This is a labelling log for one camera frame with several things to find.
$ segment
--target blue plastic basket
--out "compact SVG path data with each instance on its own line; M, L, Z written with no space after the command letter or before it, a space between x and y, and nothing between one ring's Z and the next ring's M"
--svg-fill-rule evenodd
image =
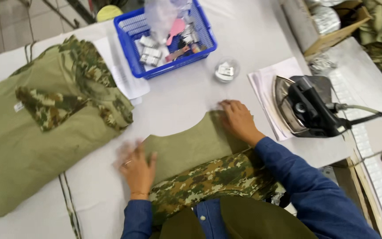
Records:
M150 26L147 24L147 19L144 14L144 8L120 15L114 19L114 25L119 36L120 44L122 45L125 57L128 60L132 74L136 78L150 79L172 71L176 68L188 65L203 58L206 58L210 52L216 50L217 42L211 30L211 26L204 15L203 9L197 0L193 0L189 15L193 16L194 26L197 31L200 46L205 45L206 50L189 56L182 55L176 61L162 65L150 71L145 71L143 64L140 63L140 54L135 46L135 40L140 39L142 35L150 35ZM172 44L168 46L169 52L178 50L178 41L180 37L173 37Z

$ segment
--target hand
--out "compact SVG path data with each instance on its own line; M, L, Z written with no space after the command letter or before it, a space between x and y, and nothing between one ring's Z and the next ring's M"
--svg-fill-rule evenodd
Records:
M145 160L144 145L139 141L136 144L135 149L126 143L119 150L114 167L126 178L131 190L131 200L148 200L156 172L157 154L152 153L148 164Z
M237 138L255 147L265 137L257 130L250 111L240 101L224 100L220 105L226 113L226 118L222 118L223 125Z

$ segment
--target blue denim shirt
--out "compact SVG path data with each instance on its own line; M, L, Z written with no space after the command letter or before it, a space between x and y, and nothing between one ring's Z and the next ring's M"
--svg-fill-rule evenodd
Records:
M297 218L318 238L381 238L369 227L361 212L344 192L305 160L268 137L257 143L255 152L290 194L291 203L297 210ZM148 239L151 236L151 202L129 201L124 212L122 238ZM219 199L197 204L194 213L206 238L228 238L220 214Z

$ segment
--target blue denim sleeve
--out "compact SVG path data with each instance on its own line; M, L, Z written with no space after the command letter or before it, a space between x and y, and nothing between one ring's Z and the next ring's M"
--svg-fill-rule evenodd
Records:
M125 222L122 239L148 239L151 236L153 214L151 202L147 200L130 200L125 208Z
M380 239L344 192L322 173L265 137L256 153L291 196L299 218L320 239Z

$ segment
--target steam iron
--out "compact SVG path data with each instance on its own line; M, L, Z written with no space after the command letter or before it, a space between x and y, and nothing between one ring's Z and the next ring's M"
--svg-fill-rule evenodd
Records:
M277 76L273 84L274 105L285 125L296 137L335 137L351 128L346 119L335 116L312 86L311 81L326 80L320 76L295 76L291 79ZM331 101L331 88L326 87Z

